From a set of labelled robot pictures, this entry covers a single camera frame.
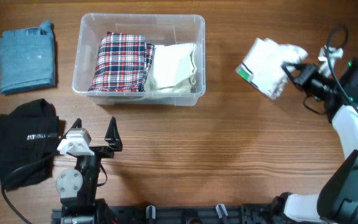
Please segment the white shirt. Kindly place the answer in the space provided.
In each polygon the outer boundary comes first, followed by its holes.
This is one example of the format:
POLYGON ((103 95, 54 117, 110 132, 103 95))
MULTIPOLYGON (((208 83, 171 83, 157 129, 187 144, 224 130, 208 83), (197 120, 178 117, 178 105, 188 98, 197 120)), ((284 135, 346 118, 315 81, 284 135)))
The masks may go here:
POLYGON ((236 73, 268 98, 278 98, 288 83, 282 69, 284 62, 301 63, 307 58, 305 49, 292 44, 278 44, 257 38, 236 73))

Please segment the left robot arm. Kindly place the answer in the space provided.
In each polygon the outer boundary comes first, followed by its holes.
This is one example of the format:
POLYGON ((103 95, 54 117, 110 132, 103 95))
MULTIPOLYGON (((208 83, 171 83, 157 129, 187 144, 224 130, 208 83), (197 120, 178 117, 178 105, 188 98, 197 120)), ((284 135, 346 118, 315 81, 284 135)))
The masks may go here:
POLYGON ((58 152, 75 157, 76 165, 73 169, 62 171, 56 179, 62 208, 52 211, 52 223, 119 222, 105 199, 96 198, 97 188, 103 185, 98 182, 99 173, 105 171, 101 159, 113 158, 116 151, 122 150, 122 141, 114 117, 109 122, 104 140, 108 143, 106 146, 90 146, 91 137, 82 127, 80 118, 62 137, 58 152))

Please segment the cream cloth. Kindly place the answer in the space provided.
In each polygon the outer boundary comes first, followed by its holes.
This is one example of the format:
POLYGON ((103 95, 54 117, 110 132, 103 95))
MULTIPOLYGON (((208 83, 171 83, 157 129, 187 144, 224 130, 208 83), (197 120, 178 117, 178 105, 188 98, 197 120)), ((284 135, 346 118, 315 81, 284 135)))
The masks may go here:
POLYGON ((157 45, 144 86, 146 92, 190 93, 196 84, 194 43, 157 45))

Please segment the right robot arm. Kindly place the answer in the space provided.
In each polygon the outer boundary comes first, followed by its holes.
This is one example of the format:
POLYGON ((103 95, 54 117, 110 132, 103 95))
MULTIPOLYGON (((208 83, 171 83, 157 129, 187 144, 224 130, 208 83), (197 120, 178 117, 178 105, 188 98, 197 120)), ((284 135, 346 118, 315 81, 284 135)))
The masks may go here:
POLYGON ((320 193, 284 192, 271 203, 213 207, 114 207, 118 223, 358 223, 358 59, 341 78, 325 77, 316 65, 282 64, 290 81, 324 102, 345 160, 320 193))

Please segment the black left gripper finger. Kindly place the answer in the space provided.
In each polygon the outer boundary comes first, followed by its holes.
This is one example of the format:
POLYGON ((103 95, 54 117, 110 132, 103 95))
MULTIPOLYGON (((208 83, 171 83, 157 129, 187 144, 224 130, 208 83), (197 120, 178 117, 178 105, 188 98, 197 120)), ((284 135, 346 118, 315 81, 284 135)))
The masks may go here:
POLYGON ((82 120, 77 118, 70 129, 82 128, 82 120))
POLYGON ((108 143, 108 146, 113 149, 113 151, 122 151, 123 145, 117 129, 115 117, 112 117, 109 122, 104 140, 108 143))

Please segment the plaid shirt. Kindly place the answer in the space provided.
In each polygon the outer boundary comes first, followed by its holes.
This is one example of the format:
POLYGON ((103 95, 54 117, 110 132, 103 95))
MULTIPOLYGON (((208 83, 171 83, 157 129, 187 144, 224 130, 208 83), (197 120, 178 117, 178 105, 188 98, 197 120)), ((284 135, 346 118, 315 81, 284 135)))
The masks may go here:
POLYGON ((100 42, 89 91, 143 92, 154 53, 144 35, 108 32, 100 42))

